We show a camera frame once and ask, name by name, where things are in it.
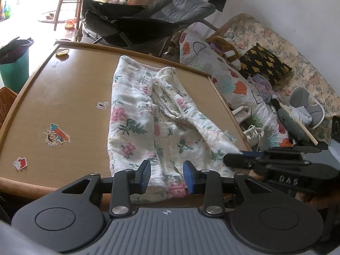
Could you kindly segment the white floral garment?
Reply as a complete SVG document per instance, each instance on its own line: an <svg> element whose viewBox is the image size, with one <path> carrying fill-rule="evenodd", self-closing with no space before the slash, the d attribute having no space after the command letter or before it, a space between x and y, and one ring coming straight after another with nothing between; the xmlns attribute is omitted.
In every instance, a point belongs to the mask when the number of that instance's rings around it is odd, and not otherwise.
<svg viewBox="0 0 340 255"><path fill-rule="evenodd" d="M113 77L107 148L112 174L138 169L144 160L151 164L147 190L131 196L134 204L185 197L185 161L232 177L236 169L223 158L239 152L235 137L199 111L173 67L154 68L125 55Z"/></svg>

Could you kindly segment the black folding lounge chair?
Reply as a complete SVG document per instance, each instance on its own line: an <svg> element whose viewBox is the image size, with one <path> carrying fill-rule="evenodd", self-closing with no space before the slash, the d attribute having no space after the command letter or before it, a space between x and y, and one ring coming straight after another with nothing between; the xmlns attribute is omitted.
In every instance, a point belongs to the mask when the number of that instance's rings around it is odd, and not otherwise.
<svg viewBox="0 0 340 255"><path fill-rule="evenodd" d="M203 0L157 0L149 5L82 1L85 30L97 36L96 44L138 52L193 23L204 23L215 11Z"/></svg>

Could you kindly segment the white sneaker lower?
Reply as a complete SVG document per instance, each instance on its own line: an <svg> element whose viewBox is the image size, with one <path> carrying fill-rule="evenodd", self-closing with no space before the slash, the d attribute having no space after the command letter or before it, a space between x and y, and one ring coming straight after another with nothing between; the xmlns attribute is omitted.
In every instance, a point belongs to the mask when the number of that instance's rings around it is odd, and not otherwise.
<svg viewBox="0 0 340 255"><path fill-rule="evenodd" d="M246 130L243 131L249 145L253 148L256 148L256 151L259 151L261 141L265 135L263 128L255 127L254 125L250 125Z"/></svg>

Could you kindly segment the grey white baby seat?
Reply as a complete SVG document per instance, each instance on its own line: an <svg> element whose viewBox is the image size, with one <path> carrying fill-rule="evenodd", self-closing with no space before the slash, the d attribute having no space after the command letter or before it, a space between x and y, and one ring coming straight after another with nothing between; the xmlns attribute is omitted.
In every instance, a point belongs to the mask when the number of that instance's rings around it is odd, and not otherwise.
<svg viewBox="0 0 340 255"><path fill-rule="evenodd" d="M325 111L321 103L309 93L309 91L303 87L296 87L289 97L289 105L293 108L305 109L311 116L311 122L309 123L309 128L315 129L324 120Z"/></svg>

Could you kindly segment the cartoon boy sticker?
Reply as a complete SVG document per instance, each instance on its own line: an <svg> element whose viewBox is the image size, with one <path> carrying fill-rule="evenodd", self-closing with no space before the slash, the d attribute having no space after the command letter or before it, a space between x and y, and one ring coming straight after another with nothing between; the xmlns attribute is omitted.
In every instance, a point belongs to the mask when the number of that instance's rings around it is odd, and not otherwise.
<svg viewBox="0 0 340 255"><path fill-rule="evenodd" d="M57 146L58 144L70 143L70 136L63 132L57 124L51 123L50 129L44 133L45 143L49 146Z"/></svg>

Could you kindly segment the red white small sticker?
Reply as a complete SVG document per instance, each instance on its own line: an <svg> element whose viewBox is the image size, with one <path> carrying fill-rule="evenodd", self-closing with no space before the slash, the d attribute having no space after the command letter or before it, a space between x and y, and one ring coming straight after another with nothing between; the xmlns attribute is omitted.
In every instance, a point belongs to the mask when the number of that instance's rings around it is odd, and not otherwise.
<svg viewBox="0 0 340 255"><path fill-rule="evenodd" d="M27 159L25 157L18 157L14 162L13 166L16 170L22 170L27 167Z"/></svg>

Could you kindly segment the black yellow arrow cushion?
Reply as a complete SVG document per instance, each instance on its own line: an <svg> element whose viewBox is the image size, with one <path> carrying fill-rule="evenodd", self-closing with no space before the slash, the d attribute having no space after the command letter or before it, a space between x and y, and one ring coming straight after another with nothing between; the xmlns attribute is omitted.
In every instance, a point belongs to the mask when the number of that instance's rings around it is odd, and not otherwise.
<svg viewBox="0 0 340 255"><path fill-rule="evenodd" d="M240 62L241 69L239 73L244 78L259 74L265 77L272 86L277 85L292 70L291 67L259 43L240 57Z"/></svg>

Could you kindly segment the floral sofa cover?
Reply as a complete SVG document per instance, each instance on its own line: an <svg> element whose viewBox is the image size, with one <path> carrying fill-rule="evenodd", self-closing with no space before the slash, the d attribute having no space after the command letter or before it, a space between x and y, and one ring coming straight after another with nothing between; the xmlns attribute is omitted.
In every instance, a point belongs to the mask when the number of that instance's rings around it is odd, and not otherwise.
<svg viewBox="0 0 340 255"><path fill-rule="evenodd" d="M231 18L213 35L232 41L241 55L259 43L291 67L292 71L279 81L274 87L275 90L287 101L297 86L305 87L325 111L324 120L312 130L312 134L317 140L330 142L332 118L339 115L339 95L289 41L246 13Z"/></svg>

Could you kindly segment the yellow round lid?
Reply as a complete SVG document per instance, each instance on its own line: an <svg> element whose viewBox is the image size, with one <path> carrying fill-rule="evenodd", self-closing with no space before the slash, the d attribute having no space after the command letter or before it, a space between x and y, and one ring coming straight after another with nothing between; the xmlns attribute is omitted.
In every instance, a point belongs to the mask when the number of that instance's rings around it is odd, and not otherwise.
<svg viewBox="0 0 340 255"><path fill-rule="evenodd" d="M59 48L56 52L55 55L57 57L63 57L65 55L67 55L69 53L69 49L68 48Z"/></svg>

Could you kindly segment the orange wicker basket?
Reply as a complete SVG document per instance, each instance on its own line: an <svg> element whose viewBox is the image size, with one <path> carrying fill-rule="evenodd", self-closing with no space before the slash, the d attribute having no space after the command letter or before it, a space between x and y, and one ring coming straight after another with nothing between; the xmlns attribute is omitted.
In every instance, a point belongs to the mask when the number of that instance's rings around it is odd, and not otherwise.
<svg viewBox="0 0 340 255"><path fill-rule="evenodd" d="M17 94L13 90L2 87L0 90L0 128L2 127L11 106L13 105Z"/></svg>

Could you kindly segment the green trash bin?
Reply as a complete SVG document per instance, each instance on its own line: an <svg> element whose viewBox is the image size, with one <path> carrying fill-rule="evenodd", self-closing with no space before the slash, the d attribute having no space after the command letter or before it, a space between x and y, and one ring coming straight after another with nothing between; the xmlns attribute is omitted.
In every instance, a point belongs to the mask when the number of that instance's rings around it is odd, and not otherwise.
<svg viewBox="0 0 340 255"><path fill-rule="evenodd" d="M16 37L1 48L1 78L16 93L29 78L29 48L33 43L31 38Z"/></svg>

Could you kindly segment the wooden bar stool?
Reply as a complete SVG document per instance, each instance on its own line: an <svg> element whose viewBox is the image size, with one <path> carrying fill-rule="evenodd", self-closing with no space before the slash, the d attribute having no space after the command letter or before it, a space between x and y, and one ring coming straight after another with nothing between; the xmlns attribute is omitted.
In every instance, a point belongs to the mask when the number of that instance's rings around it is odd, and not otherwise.
<svg viewBox="0 0 340 255"><path fill-rule="evenodd" d="M57 30L57 25L58 25L58 22L59 22L59 15L60 15L61 7L64 3L75 3L76 4L76 10L75 10L75 25L76 25L76 27L75 28L79 29L82 2L83 2L83 0L59 0L58 5L57 5L57 9L56 9L55 15L54 15L54 31Z"/></svg>

